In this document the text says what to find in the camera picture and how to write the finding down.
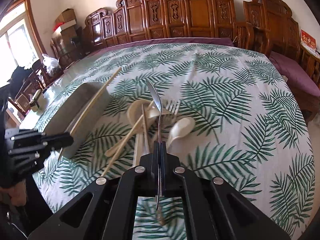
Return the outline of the person's left hand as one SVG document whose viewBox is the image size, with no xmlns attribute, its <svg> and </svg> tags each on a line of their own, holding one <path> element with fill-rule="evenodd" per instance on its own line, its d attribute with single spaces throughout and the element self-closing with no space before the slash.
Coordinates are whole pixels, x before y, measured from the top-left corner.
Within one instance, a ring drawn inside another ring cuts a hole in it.
<svg viewBox="0 0 320 240">
<path fill-rule="evenodd" d="M 27 202 L 27 191 L 25 179 L 17 183 L 15 186 L 5 189 L 0 189 L 1 191 L 1 203 L 4 203 L 4 196 L 8 195 L 13 206 L 25 206 Z"/>
</svg>

